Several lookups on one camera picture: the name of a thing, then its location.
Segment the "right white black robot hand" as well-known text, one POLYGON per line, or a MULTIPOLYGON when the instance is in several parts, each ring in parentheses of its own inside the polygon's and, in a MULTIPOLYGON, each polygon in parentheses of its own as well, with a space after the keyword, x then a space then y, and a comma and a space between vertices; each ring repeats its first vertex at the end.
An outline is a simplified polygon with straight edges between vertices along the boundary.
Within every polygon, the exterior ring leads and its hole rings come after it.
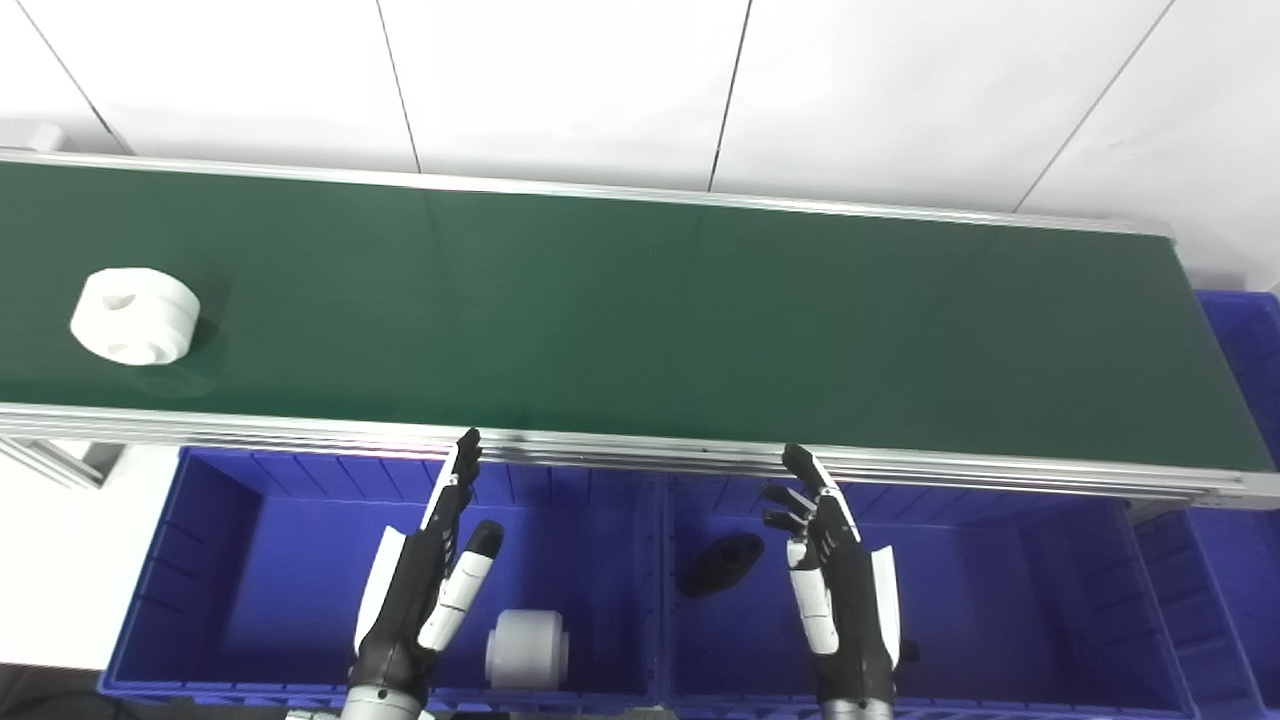
POLYGON ((815 667, 823 719, 891 719, 902 621, 893 550, 868 550, 838 482, 801 445, 783 466, 804 486, 768 484, 767 527, 787 536, 786 561, 815 667))

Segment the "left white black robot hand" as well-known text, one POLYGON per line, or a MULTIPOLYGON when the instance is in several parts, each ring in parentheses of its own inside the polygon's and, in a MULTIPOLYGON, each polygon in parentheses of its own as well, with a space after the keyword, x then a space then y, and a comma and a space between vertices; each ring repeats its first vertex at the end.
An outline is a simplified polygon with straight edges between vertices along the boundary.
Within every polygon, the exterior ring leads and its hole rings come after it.
POLYGON ((481 434, 451 448, 422 519, 411 533, 388 527, 361 600, 343 719, 417 719, 442 655, 457 635, 504 539, 481 520, 460 543, 460 521, 480 470, 481 434))

